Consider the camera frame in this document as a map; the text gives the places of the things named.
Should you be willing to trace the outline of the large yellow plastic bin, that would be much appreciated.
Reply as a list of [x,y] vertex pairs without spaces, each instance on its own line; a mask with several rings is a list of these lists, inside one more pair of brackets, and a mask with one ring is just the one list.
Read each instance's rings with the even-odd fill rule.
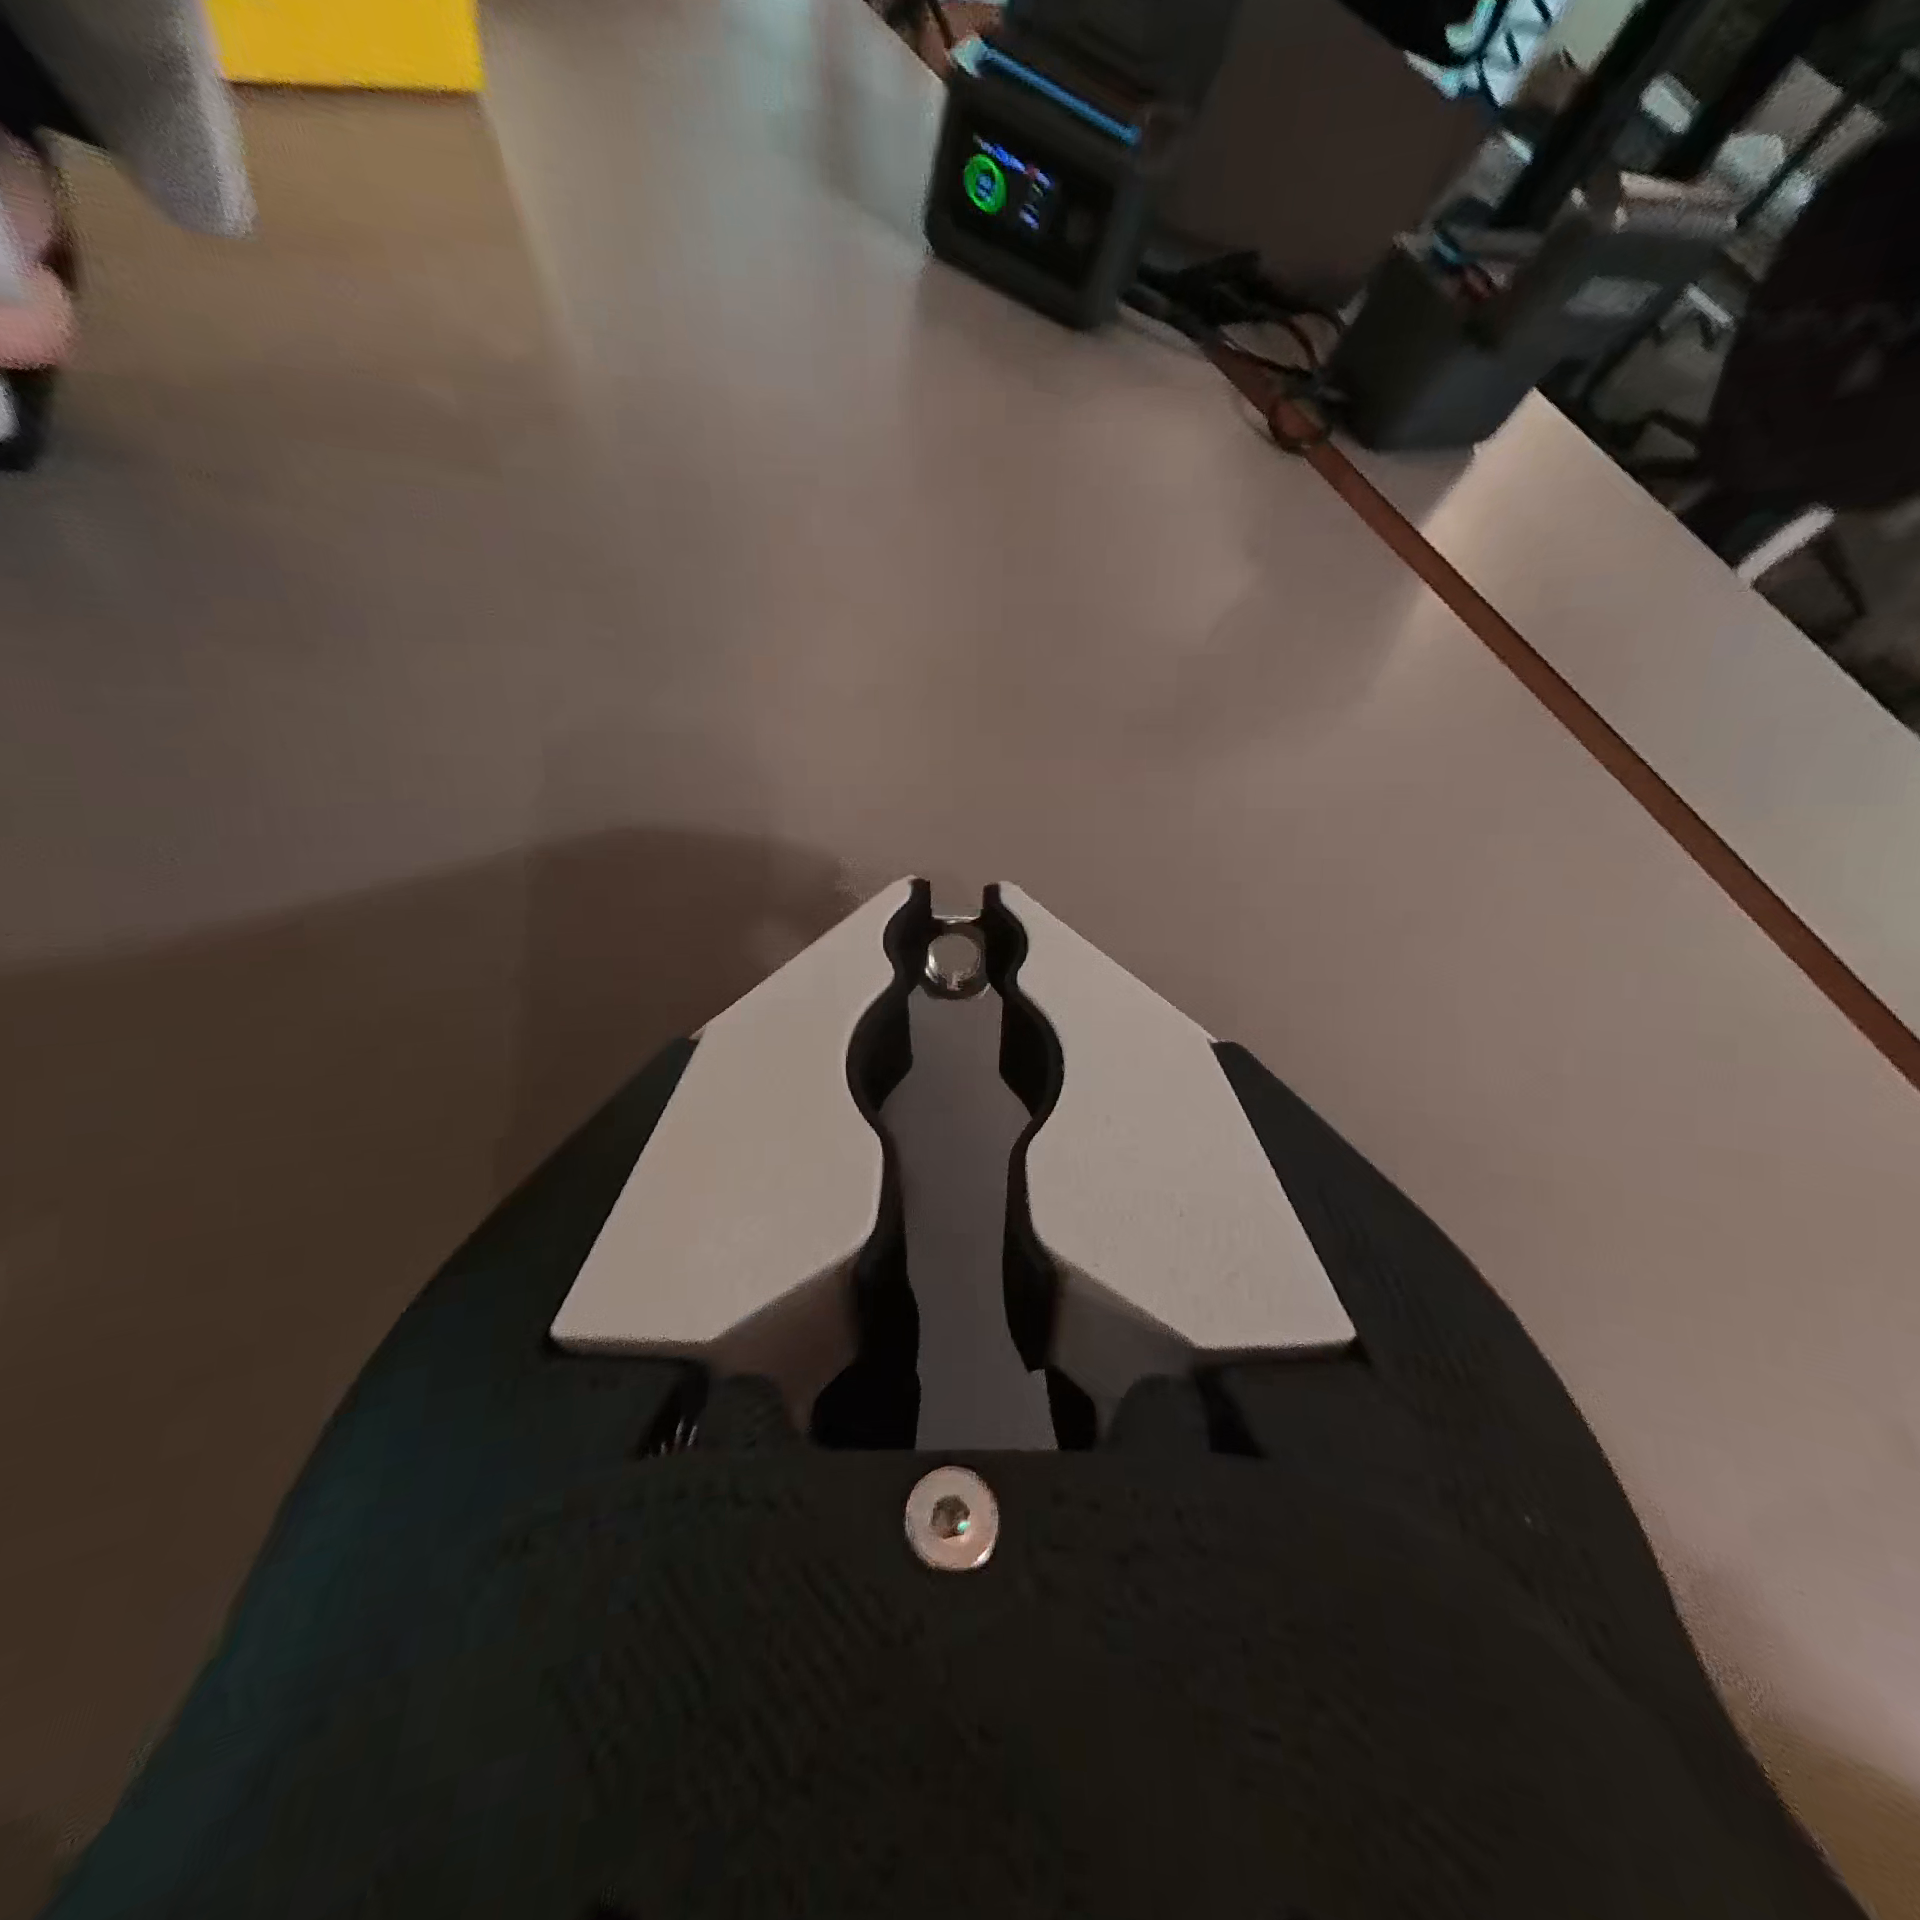
[[207,3],[223,76],[250,88],[476,97],[476,3]]

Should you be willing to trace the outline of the dark office chair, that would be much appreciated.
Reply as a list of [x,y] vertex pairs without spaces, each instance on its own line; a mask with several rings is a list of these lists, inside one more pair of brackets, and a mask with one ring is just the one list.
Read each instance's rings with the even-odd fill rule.
[[1827,180],[1751,296],[1701,463],[1718,490],[1841,515],[1918,492],[1918,134]]

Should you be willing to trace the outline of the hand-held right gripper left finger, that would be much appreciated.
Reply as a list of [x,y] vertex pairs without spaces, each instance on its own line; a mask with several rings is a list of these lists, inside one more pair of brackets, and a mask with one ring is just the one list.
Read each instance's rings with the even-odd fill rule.
[[699,1030],[548,1328],[558,1348],[761,1378],[853,1362],[884,1156],[849,1064],[917,898],[894,881]]

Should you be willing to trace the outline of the person's left forearm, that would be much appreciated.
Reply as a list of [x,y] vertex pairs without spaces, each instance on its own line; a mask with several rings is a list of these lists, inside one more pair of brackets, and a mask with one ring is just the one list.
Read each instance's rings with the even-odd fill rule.
[[4,107],[111,159],[193,233],[243,238],[255,201],[203,3],[4,3]]

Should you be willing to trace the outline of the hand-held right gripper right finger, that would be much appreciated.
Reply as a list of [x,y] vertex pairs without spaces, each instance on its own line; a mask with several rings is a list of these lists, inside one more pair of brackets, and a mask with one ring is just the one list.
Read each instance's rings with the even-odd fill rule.
[[1343,1353],[1356,1326],[1212,1034],[1013,883],[981,898],[1025,1107],[1001,1294],[1026,1370],[1132,1390]]

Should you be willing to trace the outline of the person's left hand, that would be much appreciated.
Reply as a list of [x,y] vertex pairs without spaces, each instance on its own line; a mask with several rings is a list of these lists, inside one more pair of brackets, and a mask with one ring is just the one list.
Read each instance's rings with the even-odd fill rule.
[[43,374],[68,360],[78,320],[57,170],[3,134],[3,371]]

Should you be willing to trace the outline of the black power adapter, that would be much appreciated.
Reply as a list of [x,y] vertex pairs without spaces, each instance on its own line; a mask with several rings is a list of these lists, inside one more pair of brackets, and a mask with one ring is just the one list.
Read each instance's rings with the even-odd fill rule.
[[1548,339],[1509,313],[1514,260],[1404,236],[1366,279],[1326,368],[1335,427],[1379,452],[1490,439],[1551,371]]

